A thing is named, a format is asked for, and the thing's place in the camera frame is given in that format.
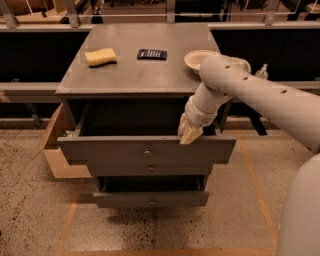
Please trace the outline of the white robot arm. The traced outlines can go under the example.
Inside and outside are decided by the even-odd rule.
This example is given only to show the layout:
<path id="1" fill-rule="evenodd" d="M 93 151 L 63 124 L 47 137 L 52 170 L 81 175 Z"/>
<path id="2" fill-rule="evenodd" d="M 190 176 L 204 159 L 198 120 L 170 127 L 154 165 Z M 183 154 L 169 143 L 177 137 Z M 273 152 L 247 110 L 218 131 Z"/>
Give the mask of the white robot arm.
<path id="1" fill-rule="evenodd" d="M 253 76 L 220 54 L 201 63 L 199 76 L 201 83 L 180 119 L 183 144 L 199 138 L 220 106 L 236 97 L 310 151 L 320 152 L 320 96 Z"/>

